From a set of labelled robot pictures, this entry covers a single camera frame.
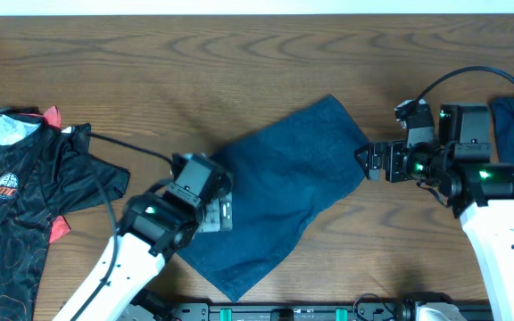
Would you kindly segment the dark blue denim shorts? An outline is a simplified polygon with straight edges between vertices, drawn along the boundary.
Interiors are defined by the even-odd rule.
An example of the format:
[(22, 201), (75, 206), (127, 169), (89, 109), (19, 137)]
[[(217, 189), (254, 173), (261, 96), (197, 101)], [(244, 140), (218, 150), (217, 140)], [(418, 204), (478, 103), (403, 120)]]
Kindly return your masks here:
[(180, 257), (238, 301), (289, 255), (320, 212), (358, 187), (365, 174), (354, 154), (367, 142), (327, 95), (225, 145), (211, 159), (234, 176), (233, 228), (197, 234)]

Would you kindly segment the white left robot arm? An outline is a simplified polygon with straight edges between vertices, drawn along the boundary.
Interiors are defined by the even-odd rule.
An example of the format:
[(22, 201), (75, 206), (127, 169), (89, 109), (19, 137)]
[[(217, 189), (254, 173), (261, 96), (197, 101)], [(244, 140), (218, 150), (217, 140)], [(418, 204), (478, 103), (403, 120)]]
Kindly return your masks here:
[(198, 233), (233, 227), (233, 176), (203, 154), (175, 154), (170, 177), (130, 198), (114, 235), (58, 320), (116, 320)]

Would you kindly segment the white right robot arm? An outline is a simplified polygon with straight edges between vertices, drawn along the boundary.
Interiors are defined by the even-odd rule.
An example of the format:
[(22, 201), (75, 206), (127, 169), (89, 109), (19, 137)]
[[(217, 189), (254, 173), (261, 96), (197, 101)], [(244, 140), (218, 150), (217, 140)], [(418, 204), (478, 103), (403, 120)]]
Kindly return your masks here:
[(496, 320), (514, 320), (514, 166), (490, 161), (486, 106), (445, 103), (434, 120), (423, 101), (396, 107), (403, 140), (354, 153), (365, 176), (413, 180), (453, 215), (472, 244)]

